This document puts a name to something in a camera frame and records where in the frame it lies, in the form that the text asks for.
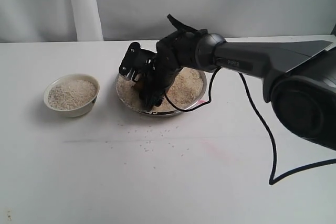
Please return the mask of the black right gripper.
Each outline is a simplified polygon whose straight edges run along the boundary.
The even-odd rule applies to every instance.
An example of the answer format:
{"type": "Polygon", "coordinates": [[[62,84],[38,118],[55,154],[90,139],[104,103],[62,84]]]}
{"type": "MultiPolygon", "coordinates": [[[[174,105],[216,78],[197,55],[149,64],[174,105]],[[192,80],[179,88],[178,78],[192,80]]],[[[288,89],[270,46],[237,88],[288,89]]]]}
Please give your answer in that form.
{"type": "Polygon", "coordinates": [[[177,30],[156,43],[155,79],[141,77],[139,98],[145,111],[160,106],[177,73],[184,67],[201,70],[197,62],[198,44],[207,35],[207,29],[177,30]]]}

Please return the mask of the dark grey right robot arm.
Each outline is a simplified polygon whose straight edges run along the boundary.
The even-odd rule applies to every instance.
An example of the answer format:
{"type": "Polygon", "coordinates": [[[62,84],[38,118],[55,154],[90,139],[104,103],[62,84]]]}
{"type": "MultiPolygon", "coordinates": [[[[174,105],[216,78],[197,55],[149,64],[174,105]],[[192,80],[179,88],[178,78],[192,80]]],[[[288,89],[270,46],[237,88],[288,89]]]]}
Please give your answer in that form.
{"type": "Polygon", "coordinates": [[[263,99],[294,135],[335,149],[335,50],[324,40],[228,42],[205,29],[176,31],[156,44],[140,99],[157,105],[184,67],[230,69],[262,80],[263,99]]]}

